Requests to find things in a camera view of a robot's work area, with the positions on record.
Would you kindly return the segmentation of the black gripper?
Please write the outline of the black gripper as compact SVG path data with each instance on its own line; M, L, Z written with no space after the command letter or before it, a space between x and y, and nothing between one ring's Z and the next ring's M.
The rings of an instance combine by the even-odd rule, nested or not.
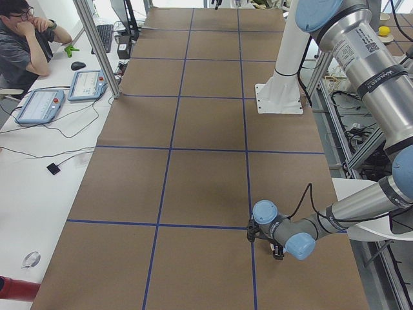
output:
M284 259L284 247L277 243L277 242L271 242L270 243L270 248L272 250L272 256L275 260L283 260Z

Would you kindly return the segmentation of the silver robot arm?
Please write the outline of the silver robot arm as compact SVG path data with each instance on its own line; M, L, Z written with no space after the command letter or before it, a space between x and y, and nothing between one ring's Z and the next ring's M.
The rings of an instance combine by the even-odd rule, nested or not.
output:
M390 175L299 221L271 201L254 205L248 240L269 241L278 260L285 254L304 260L324 236L412 209L412 80L371 27L365 1L298 1L288 18L343 69L349 95L375 119L392 162Z

